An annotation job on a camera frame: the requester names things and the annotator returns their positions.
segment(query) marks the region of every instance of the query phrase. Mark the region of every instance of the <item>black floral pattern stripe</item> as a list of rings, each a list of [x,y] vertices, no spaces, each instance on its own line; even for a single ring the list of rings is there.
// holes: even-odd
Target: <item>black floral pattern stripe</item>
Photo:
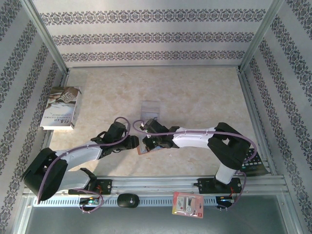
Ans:
[[[7,0],[4,2],[0,10],[0,41],[4,38],[5,33],[8,31],[20,9],[21,3],[19,0]]]
[[[288,63],[292,67],[293,72],[297,75],[302,90],[304,90],[304,93],[308,97],[312,106],[312,72],[309,70],[307,63],[300,55],[300,51],[292,40],[289,32],[287,32],[287,29],[279,16],[276,16],[273,20],[271,29],[274,32],[275,37],[278,39],[284,54],[287,56]]]
[[[1,72],[0,79],[0,108],[5,100],[7,92],[10,90],[12,81],[20,69],[20,65],[23,62],[25,55],[29,49],[29,46],[34,40],[37,30],[31,21],[28,22],[25,30],[23,31],[18,43],[16,44],[11,57],[8,59],[6,66]]]
[[[286,0],[297,19],[312,40],[312,7],[307,0]]]
[[[41,13],[46,25],[137,22],[260,22],[265,9],[169,9]]]
[[[280,72],[277,62],[274,59],[274,56],[266,40],[263,40],[260,43],[259,49],[270,71],[284,107],[286,108],[286,113],[288,114],[292,128],[295,130],[295,135],[298,138],[298,142],[300,142],[303,155],[306,157],[306,160],[310,165],[310,170],[312,170],[312,140],[310,139],[310,134],[308,133],[309,131],[304,125],[301,115],[298,113],[296,103],[292,98],[292,94],[288,89],[287,83],[283,78],[283,74]]]
[[[65,62],[121,60],[242,59],[244,51],[138,51],[62,54]]]
[[[37,153],[37,152],[32,152],[32,147],[36,139],[37,131],[40,125],[40,120],[43,116],[44,108],[48,100],[50,91],[52,89],[57,71],[58,71],[58,66],[55,62],[53,62],[51,69],[49,71],[47,80],[41,92],[39,101],[37,103],[37,107],[33,115],[30,127],[28,129],[28,133],[25,138],[25,143],[23,144],[22,151],[20,152],[18,162],[14,169],[14,175],[12,176],[12,180],[7,190],[7,196],[4,198],[4,201],[3,201],[4,205],[1,207],[0,233],[6,233],[5,231],[8,225],[8,221],[11,217],[11,211],[13,210],[13,206],[18,196],[18,190],[20,189],[20,183],[21,183],[20,179],[21,179],[22,174],[26,170],[29,156],[31,153],[32,154]]]
[[[261,94],[261,98],[266,108],[267,115],[271,122],[271,126],[274,131],[274,136],[276,138],[277,145],[280,148],[280,152],[282,154],[284,163],[286,165],[286,170],[289,173],[289,177],[291,178],[292,185],[294,186],[294,190],[296,192],[299,205],[301,206],[301,212],[305,217],[305,221],[307,222],[307,227],[309,231],[312,232],[312,216],[311,216],[312,207],[311,207],[311,202],[309,200],[309,195],[305,191],[306,189],[305,186],[302,185],[303,180],[300,176],[300,172],[298,171],[298,167],[293,158],[293,154],[290,150],[287,139],[285,138],[284,131],[281,127],[278,115],[275,111],[275,107],[272,102],[272,99],[268,93],[268,90],[265,85],[259,66],[254,58],[252,58],[249,65],[252,70],[253,76],[255,78],[256,84],[258,86],[259,93]]]
[[[21,94],[19,95],[18,102],[16,107],[13,110],[13,114],[11,115],[11,119],[8,122],[6,127],[6,131],[3,134],[0,143],[0,175],[2,174],[2,170],[5,167],[5,161],[10,154],[10,150],[12,147],[12,143],[15,141],[15,136],[18,133],[20,128],[20,123],[24,117],[26,108],[28,106],[31,95],[34,91],[35,85],[41,73],[42,67],[48,55],[48,48],[43,43],[38,54],[36,60],[33,64],[32,69],[27,77],[27,80],[24,84]]]
[[[56,45],[168,43],[168,42],[250,42],[254,33],[182,32],[182,33],[115,33],[53,36]]]

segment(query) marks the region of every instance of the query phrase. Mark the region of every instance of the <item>robotic arm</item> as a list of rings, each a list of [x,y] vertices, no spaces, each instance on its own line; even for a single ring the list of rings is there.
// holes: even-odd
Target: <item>robotic arm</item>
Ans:
[[[219,123],[215,128],[194,130],[181,127],[167,129],[156,120],[151,119],[141,126],[147,136],[143,143],[148,151],[156,146],[163,148],[201,147],[211,149],[221,161],[220,167],[215,175],[215,182],[221,185],[230,183],[233,175],[243,164],[244,158],[250,147],[250,143],[242,138],[229,136],[241,135],[226,123]],[[81,168],[78,171],[68,171],[82,163],[101,159],[111,153],[119,153],[123,150],[134,149],[139,145],[137,136],[128,135],[120,141],[127,129],[124,124],[115,121],[107,132],[100,133],[84,145],[66,151],[52,151],[45,148],[37,155],[35,160],[23,174],[23,181],[29,189],[38,195],[40,185],[52,162],[64,152],[67,154],[59,159],[51,168],[44,182],[41,200],[47,200],[57,191],[83,188],[88,191],[97,192],[99,180],[89,170]],[[88,147],[98,144],[99,147]]]

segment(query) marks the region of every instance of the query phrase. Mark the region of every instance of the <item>beige tile floor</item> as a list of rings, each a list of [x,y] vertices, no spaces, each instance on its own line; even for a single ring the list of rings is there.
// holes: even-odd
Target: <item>beige tile floor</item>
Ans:
[[[74,130],[54,131],[53,150],[89,141],[118,116],[131,122],[139,119],[143,100],[161,102],[160,123],[167,127],[203,129],[226,122],[255,140],[235,68],[77,68],[71,69],[67,85],[83,87],[81,111]],[[80,167],[102,176],[214,175],[219,161],[210,150],[200,148],[164,149],[144,155],[134,149]]]

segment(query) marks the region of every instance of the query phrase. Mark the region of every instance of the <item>patterned wallpaper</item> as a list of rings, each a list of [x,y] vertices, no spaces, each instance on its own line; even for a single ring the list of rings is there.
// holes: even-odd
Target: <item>patterned wallpaper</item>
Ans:
[[[311,4],[285,1],[245,71],[275,166],[312,233]]]
[[[272,0],[34,0],[68,67],[239,65]]]
[[[0,0],[0,234],[10,233],[20,177],[40,151],[39,128],[52,86],[62,73],[18,0]]]

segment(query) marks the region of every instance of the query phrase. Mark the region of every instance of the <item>book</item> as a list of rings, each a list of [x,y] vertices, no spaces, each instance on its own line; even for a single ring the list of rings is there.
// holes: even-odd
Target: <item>book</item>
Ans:
[[[80,87],[53,87],[40,127],[44,130],[72,130],[81,102]]]

